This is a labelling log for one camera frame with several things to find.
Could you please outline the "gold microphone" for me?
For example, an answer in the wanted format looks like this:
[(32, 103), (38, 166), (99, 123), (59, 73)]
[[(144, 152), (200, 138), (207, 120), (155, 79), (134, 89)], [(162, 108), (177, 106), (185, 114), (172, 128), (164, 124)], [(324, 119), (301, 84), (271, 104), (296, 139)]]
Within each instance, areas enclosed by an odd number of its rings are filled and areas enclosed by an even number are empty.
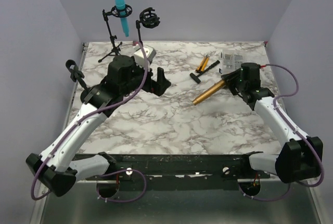
[(214, 84), (213, 86), (211, 86), (209, 89), (207, 89), (206, 91), (204, 91), (202, 94), (200, 94), (199, 96), (197, 96), (193, 100), (193, 104), (194, 105), (200, 104), (201, 102), (205, 101), (207, 98), (209, 98), (210, 96), (212, 96), (213, 94), (215, 94), (218, 90), (220, 90), (224, 86), (225, 86), (225, 81), (224, 80), (220, 80), (219, 82), (217, 82), (216, 84)]

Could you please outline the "black round-base shockmount stand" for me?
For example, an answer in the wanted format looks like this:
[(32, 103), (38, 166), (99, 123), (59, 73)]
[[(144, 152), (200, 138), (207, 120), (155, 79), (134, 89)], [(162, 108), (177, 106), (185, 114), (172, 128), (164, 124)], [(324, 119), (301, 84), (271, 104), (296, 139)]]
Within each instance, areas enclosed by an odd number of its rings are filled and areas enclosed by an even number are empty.
[(142, 37), (141, 37), (141, 26), (147, 29), (153, 29), (156, 28), (160, 24), (160, 17), (157, 16), (155, 13), (155, 9), (152, 7), (148, 7), (144, 9), (140, 15), (139, 19), (136, 20), (136, 29), (138, 34), (138, 41), (143, 44)]

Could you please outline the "black round-base mic stand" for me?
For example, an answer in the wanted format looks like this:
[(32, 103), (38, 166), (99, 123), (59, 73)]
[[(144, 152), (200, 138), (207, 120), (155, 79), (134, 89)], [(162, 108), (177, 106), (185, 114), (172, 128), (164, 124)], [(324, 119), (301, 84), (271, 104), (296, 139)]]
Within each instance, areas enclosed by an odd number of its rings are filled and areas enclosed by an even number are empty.
[(74, 60), (67, 60), (66, 61), (66, 68), (70, 72), (70, 78), (73, 82), (78, 82), (80, 86), (85, 90), (88, 91), (88, 87), (84, 82), (85, 75), (79, 69), (76, 62)]

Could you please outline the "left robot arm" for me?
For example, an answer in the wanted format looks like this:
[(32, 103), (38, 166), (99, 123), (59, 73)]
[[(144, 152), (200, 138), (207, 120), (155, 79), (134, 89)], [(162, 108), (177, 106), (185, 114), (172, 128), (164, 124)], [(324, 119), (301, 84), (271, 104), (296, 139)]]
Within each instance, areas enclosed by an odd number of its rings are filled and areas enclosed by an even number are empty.
[(87, 138), (122, 104), (140, 90), (161, 96), (171, 86), (164, 70), (157, 69), (153, 80), (149, 62), (139, 66), (133, 56), (118, 55), (108, 65), (106, 76), (87, 87), (84, 75), (73, 60), (66, 62), (71, 79), (83, 87), (81, 108), (63, 133), (40, 154), (30, 154), (26, 163), (34, 180), (39, 180), (57, 197), (65, 195), (76, 182), (93, 176), (105, 180), (115, 175), (115, 160), (106, 153), (74, 161), (73, 158)]

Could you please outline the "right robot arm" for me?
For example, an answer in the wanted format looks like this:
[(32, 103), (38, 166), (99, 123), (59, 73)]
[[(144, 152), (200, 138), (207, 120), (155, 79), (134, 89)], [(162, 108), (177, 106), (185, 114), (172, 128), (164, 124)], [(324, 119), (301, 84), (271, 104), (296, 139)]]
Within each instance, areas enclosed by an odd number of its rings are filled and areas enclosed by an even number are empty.
[(240, 68), (221, 76), (233, 95), (238, 95), (269, 126), (281, 144), (277, 155), (253, 153), (239, 165), (240, 174), (251, 178), (262, 170), (279, 177), (283, 183), (323, 179), (323, 143), (299, 128), (278, 104), (268, 88), (261, 86), (261, 65), (243, 63)]

